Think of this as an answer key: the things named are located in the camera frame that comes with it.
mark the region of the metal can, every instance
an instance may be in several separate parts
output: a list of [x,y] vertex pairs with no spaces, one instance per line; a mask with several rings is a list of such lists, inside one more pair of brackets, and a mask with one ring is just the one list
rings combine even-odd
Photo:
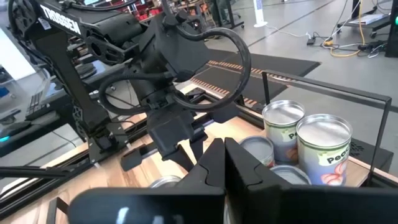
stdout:
[[315,114],[297,124],[300,168],[312,184],[344,185],[353,129],[337,116]]
[[299,168],[289,165],[279,165],[271,168],[279,177],[285,179],[291,184],[311,185],[310,178]]
[[304,114],[304,106],[291,100],[275,101],[263,109],[264,128],[274,144],[276,164],[298,163],[296,124]]
[[239,144],[258,159],[264,166],[271,168],[274,166],[274,145],[263,136],[249,136]]
[[163,176],[151,183],[149,188],[174,187],[180,180],[181,178],[174,175]]

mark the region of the black robotic arm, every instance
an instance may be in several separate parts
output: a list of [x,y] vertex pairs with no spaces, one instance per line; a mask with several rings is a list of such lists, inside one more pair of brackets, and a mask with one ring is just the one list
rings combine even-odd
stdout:
[[[131,14],[109,11],[115,7],[97,9],[53,0],[9,2],[12,33],[25,49],[35,49],[44,55],[43,60],[55,70],[76,105],[76,123],[96,147],[90,153],[90,159],[91,154],[97,155],[93,156],[94,161],[101,160],[104,153],[123,147],[125,141],[112,135],[115,130],[109,126],[106,110],[91,101],[68,58],[66,33],[82,38],[89,52],[102,62],[126,63],[123,74],[109,77],[99,88],[101,103],[116,114],[147,113],[147,131],[164,159],[172,159],[170,155],[180,151],[179,141],[192,140],[197,130],[203,132],[203,128],[193,127],[192,111],[219,111],[241,94],[249,80],[250,53],[236,33],[216,28],[196,34],[184,23],[185,11],[172,14],[166,0],[162,6],[164,12],[146,25]],[[222,100],[193,105],[175,89],[173,82],[189,80],[207,63],[208,49],[203,40],[211,35],[223,35],[236,44],[243,60],[243,75],[236,89]],[[107,100],[107,87],[121,80],[130,80],[140,107],[117,108]]]

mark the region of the wooden table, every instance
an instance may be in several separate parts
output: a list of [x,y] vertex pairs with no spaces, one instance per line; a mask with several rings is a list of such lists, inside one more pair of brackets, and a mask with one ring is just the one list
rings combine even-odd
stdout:
[[[199,86],[191,84],[185,87],[182,91],[186,93],[196,87]],[[251,111],[250,113],[260,116],[259,114]],[[145,117],[145,114],[135,115],[131,118],[131,121],[137,122]],[[129,124],[127,123],[123,124],[123,128],[127,128],[128,126]],[[208,139],[204,142],[204,149],[210,145],[214,138],[232,137],[236,141],[240,141],[247,136],[264,134],[263,132],[263,130],[249,124],[239,117],[235,117],[224,124],[213,123],[206,127]],[[128,145],[128,147],[122,152],[119,152],[103,161],[99,167],[90,168],[86,172],[68,181],[59,188],[49,192],[47,195],[44,195],[41,199],[19,210],[10,217],[7,217],[0,223],[45,223],[49,202],[56,196],[60,197],[66,203],[70,203],[70,201],[82,191],[95,187],[148,187],[153,181],[164,175],[176,175],[183,177],[187,174],[187,172],[178,164],[172,161],[162,161],[159,153],[155,153],[147,159],[144,159],[141,165],[129,170],[128,172],[123,171],[119,163],[121,156],[135,147],[138,147],[142,144],[149,144],[151,142],[152,139],[149,137],[149,135],[145,135],[139,140],[133,142],[131,145]],[[182,141],[181,144],[184,149],[186,149],[191,160],[195,162],[196,160],[193,156],[192,150],[189,147],[189,141]],[[76,149],[65,153],[54,161],[49,162],[45,166],[53,166],[58,164],[59,162],[71,158],[72,156],[84,150],[87,150],[87,144],[82,144]],[[381,170],[375,169],[375,172],[398,182],[397,177],[391,176]],[[368,174],[369,165],[349,157],[346,186],[359,187],[366,180]],[[23,179],[19,179],[9,184],[3,189],[3,191],[22,180]],[[57,223],[67,223],[67,217],[62,212],[57,213]]]

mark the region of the concrete floor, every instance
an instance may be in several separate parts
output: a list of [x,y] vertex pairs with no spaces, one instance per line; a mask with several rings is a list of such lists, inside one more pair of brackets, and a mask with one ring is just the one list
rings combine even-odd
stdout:
[[[345,0],[290,0],[285,4],[281,4],[279,0],[263,0],[262,3],[264,5],[265,21],[270,26],[297,35],[304,35],[306,32],[312,34],[314,31],[320,35],[330,35],[336,20],[340,16]],[[381,6],[390,8],[391,2],[383,3]],[[351,7],[352,1],[348,1],[342,21],[349,17]],[[371,1],[365,1],[363,12],[370,10],[372,7]],[[394,86],[394,84],[398,83],[397,59],[385,58],[384,54],[380,54],[375,58],[334,58],[329,54],[329,51],[321,47],[307,47],[306,37],[293,37],[267,27],[254,28],[254,9],[253,2],[250,0],[239,0],[233,4],[233,9],[245,21],[245,28],[237,27],[235,31],[244,39],[252,53],[321,62],[322,64],[310,72],[306,76],[307,78],[391,96],[393,105],[398,106],[398,103],[394,101],[398,98],[398,91],[395,90]],[[389,27],[378,31],[379,34],[388,32]],[[369,38],[369,34],[370,30],[364,30],[367,42],[372,41]],[[334,41],[340,45],[352,44],[360,42],[360,37],[358,29],[344,27],[343,32],[337,38],[334,38]],[[377,39],[386,38],[387,35],[377,37]],[[236,50],[236,47],[227,39],[210,40],[206,44],[212,49]],[[34,76],[18,81],[18,85],[25,92],[24,96],[21,97],[21,101],[29,99],[29,96],[36,91],[40,83],[41,79]],[[189,82],[179,85],[179,88],[187,84]],[[129,101],[129,92],[125,83],[120,83],[114,94]],[[382,115],[382,111],[379,109],[297,88],[288,88],[274,100],[282,99],[301,102],[305,105],[308,114],[330,113],[341,116],[353,126],[354,138],[370,144],[374,144],[376,141],[377,129],[375,127],[379,126]],[[134,93],[132,94],[132,100],[136,100]],[[398,114],[390,113],[381,145],[384,149],[394,153],[398,153],[398,127],[394,125],[397,122]],[[80,141],[69,126],[62,127],[56,132],[73,140],[75,143]],[[45,142],[52,142],[52,144],[49,146]],[[2,166],[16,166],[35,161],[35,165],[41,166],[72,148],[71,144],[67,144],[63,139],[50,133],[24,146],[23,149],[0,158],[0,164]],[[394,156],[390,173],[398,175],[398,156]],[[0,188],[10,181],[11,179],[0,180]]]

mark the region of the black floor mat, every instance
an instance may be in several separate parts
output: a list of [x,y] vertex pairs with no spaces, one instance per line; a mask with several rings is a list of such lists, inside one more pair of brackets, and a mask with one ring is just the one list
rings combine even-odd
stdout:
[[[209,64],[211,68],[199,73],[194,77],[193,81],[206,87],[210,86],[218,92],[225,90],[232,91],[238,83],[240,76],[240,55],[224,50],[211,50],[210,55],[211,61]],[[250,78],[248,85],[243,91],[243,97],[245,97],[245,102],[256,111],[261,109],[262,105],[265,103],[264,86],[259,75],[261,70],[273,70],[303,77],[320,64],[319,62],[308,60],[258,54],[251,54],[251,59],[252,72],[257,73],[258,77]],[[286,87],[284,85],[269,82],[269,93],[271,98],[277,96],[285,89]]]

